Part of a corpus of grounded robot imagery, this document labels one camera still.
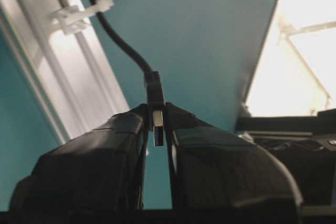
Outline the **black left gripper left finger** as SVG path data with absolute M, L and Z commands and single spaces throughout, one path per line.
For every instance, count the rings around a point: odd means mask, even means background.
M 140 209 L 146 116 L 141 104 L 43 154 L 17 183 L 10 210 Z

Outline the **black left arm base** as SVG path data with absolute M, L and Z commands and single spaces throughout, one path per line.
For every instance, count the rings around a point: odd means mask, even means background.
M 313 116 L 240 116 L 235 131 L 287 167 L 305 205 L 335 206 L 335 109 Z

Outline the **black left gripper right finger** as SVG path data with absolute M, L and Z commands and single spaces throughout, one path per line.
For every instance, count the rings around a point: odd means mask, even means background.
M 165 129 L 175 209 L 301 206 L 295 179 L 263 147 L 171 103 L 165 106 Z

